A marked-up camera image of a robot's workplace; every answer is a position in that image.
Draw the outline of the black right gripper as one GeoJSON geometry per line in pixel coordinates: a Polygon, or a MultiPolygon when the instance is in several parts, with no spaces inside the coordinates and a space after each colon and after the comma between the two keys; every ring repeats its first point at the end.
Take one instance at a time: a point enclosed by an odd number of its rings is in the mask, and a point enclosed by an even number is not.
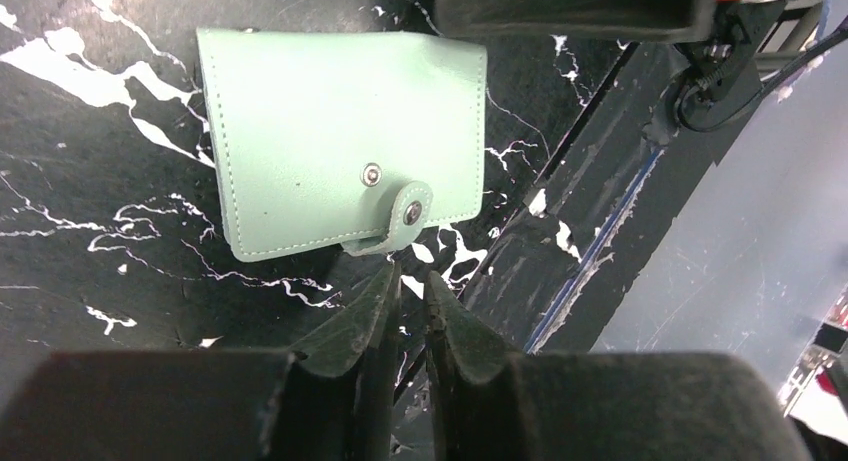
{"type": "MultiPolygon", "coordinates": [[[[788,0],[718,0],[716,29],[708,40],[678,44],[690,62],[689,77],[673,104],[676,123],[693,132],[709,133],[753,111],[773,91],[847,40],[842,22],[827,36],[807,46],[803,24],[779,51],[761,53],[764,25],[754,21],[758,6],[785,5],[788,0]],[[713,125],[698,125],[690,115],[709,110],[752,61],[765,62],[767,78],[745,103],[713,125]]],[[[705,39],[713,24],[717,0],[435,0],[434,21],[451,37],[490,35],[568,35],[636,42],[681,43],[705,39]]]]}

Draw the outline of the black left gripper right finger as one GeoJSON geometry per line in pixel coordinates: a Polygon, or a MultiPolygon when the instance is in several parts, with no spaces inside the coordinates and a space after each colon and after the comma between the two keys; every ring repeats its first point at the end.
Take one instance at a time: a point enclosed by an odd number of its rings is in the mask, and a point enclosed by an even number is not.
{"type": "Polygon", "coordinates": [[[807,460],[774,394],[711,352],[527,354],[424,286],[439,460],[807,460]]]}

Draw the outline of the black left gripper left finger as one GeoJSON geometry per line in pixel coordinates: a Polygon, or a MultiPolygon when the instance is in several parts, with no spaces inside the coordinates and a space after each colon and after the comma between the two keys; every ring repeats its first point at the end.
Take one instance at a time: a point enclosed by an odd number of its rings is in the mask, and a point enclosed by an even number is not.
{"type": "Polygon", "coordinates": [[[385,460],[400,268],[287,348],[57,352],[1,416],[5,460],[385,460]]]}

